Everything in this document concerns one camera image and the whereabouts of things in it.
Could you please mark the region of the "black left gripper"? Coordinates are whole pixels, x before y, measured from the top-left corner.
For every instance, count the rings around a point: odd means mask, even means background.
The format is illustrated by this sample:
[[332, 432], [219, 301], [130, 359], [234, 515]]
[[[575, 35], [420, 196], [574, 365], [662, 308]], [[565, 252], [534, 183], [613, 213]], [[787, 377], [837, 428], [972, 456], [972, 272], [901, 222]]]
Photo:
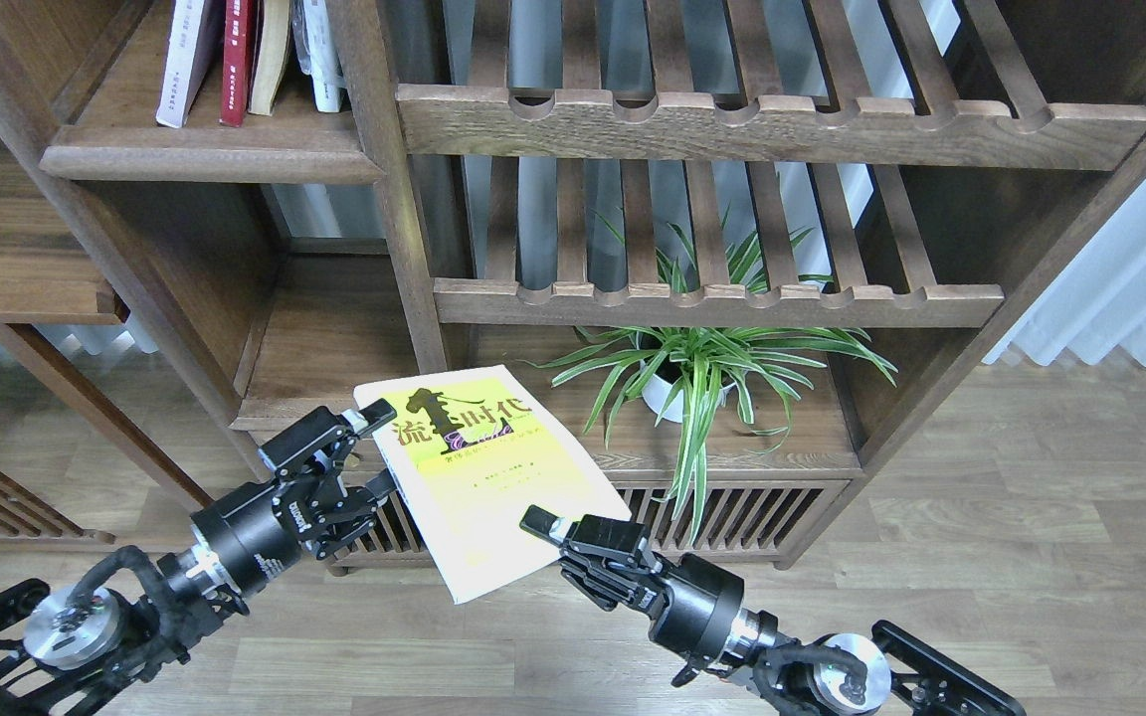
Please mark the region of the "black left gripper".
[[321, 406], [264, 443], [268, 483], [243, 483], [193, 513], [196, 543], [179, 556], [179, 593], [226, 589], [245, 599], [303, 556], [324, 559], [372, 529], [395, 477], [383, 469], [345, 486], [342, 471], [354, 446], [395, 417], [385, 399], [344, 414]]

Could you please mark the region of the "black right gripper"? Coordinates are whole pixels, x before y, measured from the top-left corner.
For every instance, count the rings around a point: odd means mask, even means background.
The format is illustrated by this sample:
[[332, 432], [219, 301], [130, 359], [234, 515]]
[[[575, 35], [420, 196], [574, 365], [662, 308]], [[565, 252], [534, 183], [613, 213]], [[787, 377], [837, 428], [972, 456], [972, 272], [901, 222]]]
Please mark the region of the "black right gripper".
[[558, 546], [562, 576], [606, 612], [647, 615], [649, 639], [691, 667], [737, 667], [768, 648], [768, 615], [741, 607], [744, 580], [691, 553], [677, 565], [657, 557], [649, 529], [602, 516], [562, 518], [529, 506], [521, 530]]

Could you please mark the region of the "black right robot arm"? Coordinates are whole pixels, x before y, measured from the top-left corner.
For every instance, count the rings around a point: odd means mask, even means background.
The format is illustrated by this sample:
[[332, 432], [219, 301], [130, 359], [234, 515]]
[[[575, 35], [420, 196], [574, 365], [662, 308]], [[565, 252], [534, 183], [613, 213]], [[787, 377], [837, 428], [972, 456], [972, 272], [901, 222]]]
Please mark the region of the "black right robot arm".
[[709, 672], [782, 715], [873, 715], [888, 697], [915, 715], [1025, 711], [1017, 698], [888, 621], [868, 637], [791, 637], [772, 613], [744, 607], [740, 576], [692, 553], [669, 561], [650, 548], [646, 525], [531, 506], [521, 527], [559, 549], [562, 576], [601, 609], [625, 606], [650, 617], [650, 640], [685, 661], [673, 687]]

